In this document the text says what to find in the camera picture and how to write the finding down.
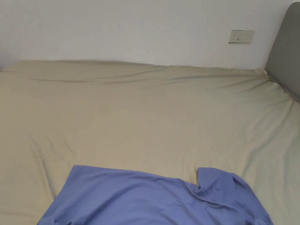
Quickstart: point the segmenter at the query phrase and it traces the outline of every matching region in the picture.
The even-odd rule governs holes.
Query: beige bed sheet
[[[36,224],[75,164],[241,176],[300,221],[300,106],[254,70],[23,61],[0,73],[0,221]]]

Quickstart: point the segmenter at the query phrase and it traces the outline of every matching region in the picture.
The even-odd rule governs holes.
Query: electrical outlet
[[[232,30],[228,43],[251,43],[254,31]]]

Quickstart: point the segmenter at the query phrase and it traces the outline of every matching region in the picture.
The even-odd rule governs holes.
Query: upholstered headboard
[[[265,70],[300,102],[300,2],[288,8]]]

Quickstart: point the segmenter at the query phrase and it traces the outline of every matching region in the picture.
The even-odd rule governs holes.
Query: bed
[[[291,14],[299,21],[299,3]],[[294,26],[286,21],[264,71],[112,61],[21,61],[4,69],[1,223],[36,224],[78,164],[191,183],[198,167],[218,168],[242,177],[274,224],[297,224],[300,105],[282,87],[296,96],[299,70],[286,69],[283,80],[298,82],[291,86],[277,79],[288,65],[274,63],[283,26]]]

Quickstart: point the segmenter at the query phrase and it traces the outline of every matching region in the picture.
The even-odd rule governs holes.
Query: clothing
[[[198,184],[144,172],[74,166],[38,225],[273,225],[239,176],[199,168]]]

